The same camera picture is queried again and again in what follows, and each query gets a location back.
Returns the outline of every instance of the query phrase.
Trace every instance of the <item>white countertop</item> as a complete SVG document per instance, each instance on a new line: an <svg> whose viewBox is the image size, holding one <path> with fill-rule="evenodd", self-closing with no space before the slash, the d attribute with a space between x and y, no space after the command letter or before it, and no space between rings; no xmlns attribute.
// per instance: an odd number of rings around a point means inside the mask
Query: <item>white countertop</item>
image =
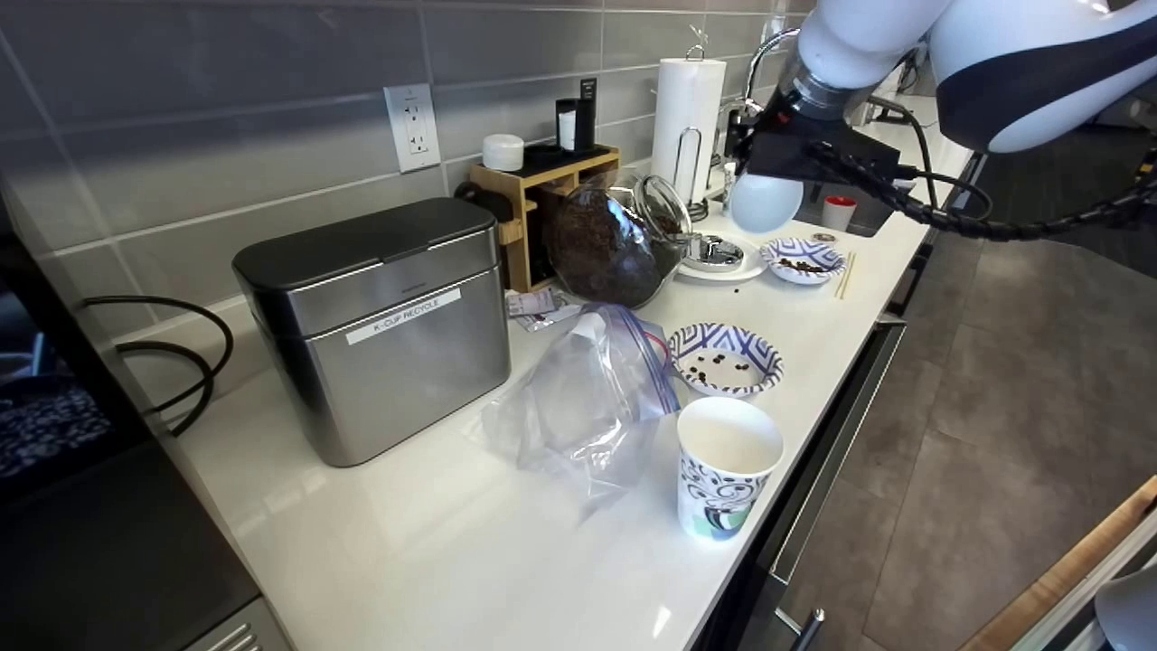
<svg viewBox="0 0 1157 651"><path fill-rule="evenodd" d="M905 126L873 130L908 140ZM933 147L938 169L961 169L968 155L943 140ZM835 251L855 257L845 297L839 280L792 288L774 280L700 286L673 275L641 310L667 333L710 319L738 323L781 352L786 379L752 402L781 422L786 461L752 521L776 498L922 237L908 218L890 218L874 239L839 237ZM515 376L557 333L565 325L509 331ZM333 472L310 451L279 373L222 398L181 439L297 646L642 651L694 639L757 532L752 521L723 546L680 532L669 431L658 431L641 484L582 519L580 498L555 478L486 450L477 416L493 398L354 472Z"/></svg>

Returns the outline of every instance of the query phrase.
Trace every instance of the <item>wall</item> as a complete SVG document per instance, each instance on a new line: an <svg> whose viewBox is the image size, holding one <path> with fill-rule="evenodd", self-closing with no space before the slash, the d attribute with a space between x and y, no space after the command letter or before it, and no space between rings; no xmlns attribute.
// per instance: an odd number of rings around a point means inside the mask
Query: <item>wall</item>
<svg viewBox="0 0 1157 651"><path fill-rule="evenodd" d="M4 5L0 165L81 294L212 303L240 294L228 259L246 243L444 197L493 130L551 139L580 76L600 76L595 139L641 169L656 62L705 30L738 93L768 16L768 0ZM435 82L440 165L399 173L388 82Z"/></svg>

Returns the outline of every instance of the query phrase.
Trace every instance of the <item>paper towel roll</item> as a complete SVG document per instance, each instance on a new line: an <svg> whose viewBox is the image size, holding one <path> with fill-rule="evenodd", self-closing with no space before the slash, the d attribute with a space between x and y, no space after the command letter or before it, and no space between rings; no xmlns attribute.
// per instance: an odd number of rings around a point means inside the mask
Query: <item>paper towel roll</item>
<svg viewBox="0 0 1157 651"><path fill-rule="evenodd" d="M723 100L721 57L663 57L650 173L673 180L680 202L705 197Z"/></svg>

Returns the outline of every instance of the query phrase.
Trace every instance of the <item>stainless steel bread box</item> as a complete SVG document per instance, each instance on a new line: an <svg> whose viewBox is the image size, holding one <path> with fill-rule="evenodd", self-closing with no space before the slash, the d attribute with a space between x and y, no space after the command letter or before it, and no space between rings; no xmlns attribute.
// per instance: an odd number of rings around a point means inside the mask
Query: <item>stainless steel bread box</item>
<svg viewBox="0 0 1157 651"><path fill-rule="evenodd" d="M256 243L232 264L333 467L509 376L493 215L430 200Z"/></svg>

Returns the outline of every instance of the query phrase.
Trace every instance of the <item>blue and white cup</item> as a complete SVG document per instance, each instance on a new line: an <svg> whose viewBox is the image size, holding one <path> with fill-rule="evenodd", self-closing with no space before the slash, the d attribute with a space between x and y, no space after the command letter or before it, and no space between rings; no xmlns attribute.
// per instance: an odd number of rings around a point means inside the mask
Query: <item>blue and white cup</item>
<svg viewBox="0 0 1157 651"><path fill-rule="evenodd" d="M680 413L675 433L682 532L733 539L786 451L776 422L749 402L700 398Z"/></svg>

